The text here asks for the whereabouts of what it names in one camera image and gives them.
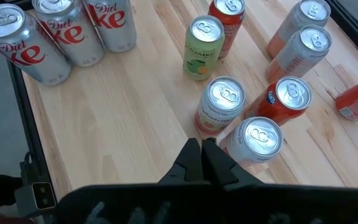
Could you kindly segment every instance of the green can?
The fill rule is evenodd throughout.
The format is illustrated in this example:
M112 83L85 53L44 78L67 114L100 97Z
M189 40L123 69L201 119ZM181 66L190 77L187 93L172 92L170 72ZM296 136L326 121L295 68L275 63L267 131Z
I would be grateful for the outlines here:
M193 80L211 76L224 42L222 22L214 16L199 16L186 31L183 68Z

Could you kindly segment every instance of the pull tab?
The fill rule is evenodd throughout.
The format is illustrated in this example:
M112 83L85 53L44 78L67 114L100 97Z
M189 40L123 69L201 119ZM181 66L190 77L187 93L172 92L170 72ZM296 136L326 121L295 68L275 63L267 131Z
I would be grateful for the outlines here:
M251 137L253 137L254 139L256 139L260 142L267 142L269 140L268 134L264 131L257 129L257 128L254 128L251 131Z
M226 7L230 11L236 11L237 10L237 6L234 4L234 2L232 0L227 0L224 4L226 5Z
M233 93L232 91L228 90L227 88L223 88L221 90L221 96L230 102L235 102L238 98L237 94Z
M318 14L318 6L311 5L310 8L309 8L309 16L316 17L317 14Z
M313 43L313 45L315 47L322 47L323 46L323 43L320 41L320 36L319 35L317 35L317 34L312 35L310 37L310 39L311 39L311 42Z
M0 16L0 26L8 25L16 22L19 18L15 14L7 14Z
M207 24L205 24L204 22L200 22L199 24L197 24L197 28L201 31L203 31L204 33L209 33L211 32L211 27Z
M297 98L299 96L299 87L295 83L287 84L287 92L292 98Z

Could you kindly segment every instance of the wooden table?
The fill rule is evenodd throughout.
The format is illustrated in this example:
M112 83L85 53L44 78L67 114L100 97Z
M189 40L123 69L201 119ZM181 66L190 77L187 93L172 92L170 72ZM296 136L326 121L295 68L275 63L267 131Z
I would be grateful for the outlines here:
M132 0L137 46L74 68L67 81L42 86L24 75L57 197L90 184L156 182L190 137L193 115L211 80L183 75L186 27L211 0ZM268 85L266 45L297 0L247 0L231 53L211 78L230 75L247 102ZM333 99L358 83L358 49L330 19L330 53L304 76L314 99L282 126L285 146L268 164L247 170L265 182L358 187L358 122L340 117ZM240 122L237 118L218 140Z

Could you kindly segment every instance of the diet coke can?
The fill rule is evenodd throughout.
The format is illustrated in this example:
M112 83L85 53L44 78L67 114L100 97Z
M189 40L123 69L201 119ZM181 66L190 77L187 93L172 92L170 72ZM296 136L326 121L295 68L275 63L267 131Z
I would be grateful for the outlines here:
M136 27L129 0L85 0L104 45L125 52L136 44Z
M231 131L220 143L220 148L240 166L268 162L283 146L283 133L271 119L248 118Z
M325 58L331 44L331 36L324 28L305 26L292 35L267 67L267 80L273 82L287 75L302 77Z
M38 20L74 65L98 63L103 46L81 0L32 0Z
M324 27L327 24L331 8L324 0L302 0L296 4L278 28L267 46L272 58L284 48L292 34L306 25Z
M214 0L209 5L208 14L218 18L223 24L224 42L219 58L228 55L245 16L244 0Z
M13 4L0 4L0 53L38 82L56 85L71 65L42 26Z
M244 110L246 93L232 77L217 77L204 89L195 123L204 133L217 134Z
M287 76L270 84L244 113L246 118L263 116L281 126L305 113L311 100L309 85L301 78Z

